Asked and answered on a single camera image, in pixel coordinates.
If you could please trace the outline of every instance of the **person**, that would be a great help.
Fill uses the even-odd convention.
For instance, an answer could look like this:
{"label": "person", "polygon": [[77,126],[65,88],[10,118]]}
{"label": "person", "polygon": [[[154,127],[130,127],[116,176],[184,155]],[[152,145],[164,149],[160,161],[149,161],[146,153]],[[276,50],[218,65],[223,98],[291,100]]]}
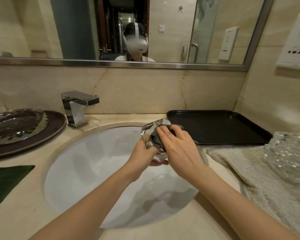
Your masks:
{"label": "person", "polygon": [[125,56],[118,56],[115,61],[155,62],[142,55],[148,50],[148,36],[142,24],[128,23],[123,32],[123,41],[128,53]]}
{"label": "person", "polygon": [[148,166],[168,163],[175,172],[196,187],[228,221],[242,240],[297,240],[292,231],[274,220],[259,206],[229,186],[201,160],[191,136],[177,125],[157,127],[168,153],[168,162],[153,161],[158,150],[146,149],[140,139],[124,166],[70,209],[34,234],[30,240],[93,239],[101,223],[129,184]]}

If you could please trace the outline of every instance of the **mirror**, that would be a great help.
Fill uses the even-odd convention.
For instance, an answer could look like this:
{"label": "mirror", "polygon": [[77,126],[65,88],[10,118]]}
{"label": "mirror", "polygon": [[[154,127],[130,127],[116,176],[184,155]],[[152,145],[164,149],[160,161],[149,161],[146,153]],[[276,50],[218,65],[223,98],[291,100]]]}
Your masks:
{"label": "mirror", "polygon": [[242,65],[264,1],[0,0],[0,57]]}

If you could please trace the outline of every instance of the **white shirt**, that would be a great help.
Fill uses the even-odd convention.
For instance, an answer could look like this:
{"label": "white shirt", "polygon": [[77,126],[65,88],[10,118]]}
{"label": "white shirt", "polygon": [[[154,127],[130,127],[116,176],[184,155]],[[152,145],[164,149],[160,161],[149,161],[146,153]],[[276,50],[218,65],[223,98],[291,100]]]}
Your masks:
{"label": "white shirt", "polygon": [[[146,56],[143,56],[143,55],[141,55],[141,57],[142,57],[142,61],[144,61],[144,62],[155,62],[154,60],[152,60],[151,58],[149,58],[149,57],[146,57]],[[127,61],[127,56],[118,56],[116,59],[115,59],[115,61]]]}

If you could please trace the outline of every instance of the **black hair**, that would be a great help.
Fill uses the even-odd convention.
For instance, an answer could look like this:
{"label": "black hair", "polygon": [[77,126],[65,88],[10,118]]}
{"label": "black hair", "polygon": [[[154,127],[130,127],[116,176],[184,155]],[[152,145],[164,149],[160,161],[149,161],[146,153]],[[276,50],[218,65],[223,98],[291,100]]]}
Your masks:
{"label": "black hair", "polygon": [[[139,35],[140,36],[146,36],[146,29],[145,27],[141,24],[138,23],[138,27],[139,27]],[[134,26],[134,23],[128,23],[126,28],[124,29],[123,35],[125,37],[127,36],[136,36],[136,28]]]}

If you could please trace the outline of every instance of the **faucet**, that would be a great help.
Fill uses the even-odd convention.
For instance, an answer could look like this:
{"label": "faucet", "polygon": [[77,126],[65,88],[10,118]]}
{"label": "faucet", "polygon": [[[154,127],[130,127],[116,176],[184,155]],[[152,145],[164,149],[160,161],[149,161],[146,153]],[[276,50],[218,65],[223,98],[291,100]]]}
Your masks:
{"label": "faucet", "polygon": [[61,98],[68,125],[74,129],[88,124],[84,115],[84,106],[91,107],[100,103],[98,95],[90,95],[76,90],[61,93]]}

